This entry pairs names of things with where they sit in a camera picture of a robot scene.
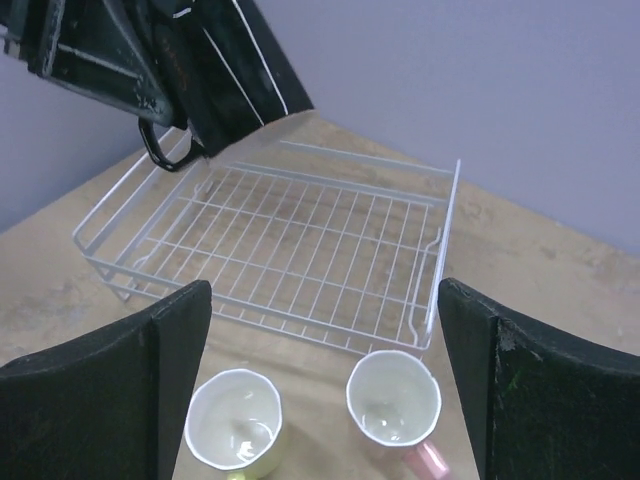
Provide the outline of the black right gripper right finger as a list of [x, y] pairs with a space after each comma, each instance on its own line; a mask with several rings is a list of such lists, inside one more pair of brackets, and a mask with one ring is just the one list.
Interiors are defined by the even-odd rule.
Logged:
[[638, 478], [638, 356], [453, 278], [438, 312], [480, 478]]

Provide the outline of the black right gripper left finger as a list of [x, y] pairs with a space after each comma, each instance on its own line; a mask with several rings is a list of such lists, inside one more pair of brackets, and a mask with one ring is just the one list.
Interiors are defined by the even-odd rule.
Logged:
[[211, 321], [196, 280], [1, 368], [4, 479], [170, 479]]

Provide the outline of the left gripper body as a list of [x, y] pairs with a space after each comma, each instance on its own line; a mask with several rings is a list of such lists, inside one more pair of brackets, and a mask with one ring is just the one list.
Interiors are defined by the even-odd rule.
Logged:
[[4, 53], [81, 96], [171, 126], [176, 107], [152, 50], [149, 1], [3, 1]]

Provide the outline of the yellow-green mug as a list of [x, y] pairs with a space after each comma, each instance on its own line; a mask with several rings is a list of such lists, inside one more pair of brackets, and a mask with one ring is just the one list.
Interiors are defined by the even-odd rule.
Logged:
[[262, 479], [284, 456], [282, 399], [255, 371], [222, 371], [193, 394], [184, 426], [191, 454], [228, 479]]

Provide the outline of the black mug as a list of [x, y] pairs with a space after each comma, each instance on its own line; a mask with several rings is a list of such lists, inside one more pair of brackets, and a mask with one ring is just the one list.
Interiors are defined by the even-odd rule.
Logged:
[[174, 109], [191, 134], [170, 160], [139, 120], [150, 159], [176, 173], [201, 158], [250, 156], [308, 121], [315, 107], [254, 1], [148, 1], [151, 53]]

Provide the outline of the pink mug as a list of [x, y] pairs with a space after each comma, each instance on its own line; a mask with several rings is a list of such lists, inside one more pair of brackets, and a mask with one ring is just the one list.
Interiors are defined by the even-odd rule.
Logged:
[[416, 357], [374, 351], [346, 383], [347, 411], [367, 456], [379, 467], [405, 465], [416, 479], [449, 479], [451, 470], [430, 436], [442, 409], [439, 384]]

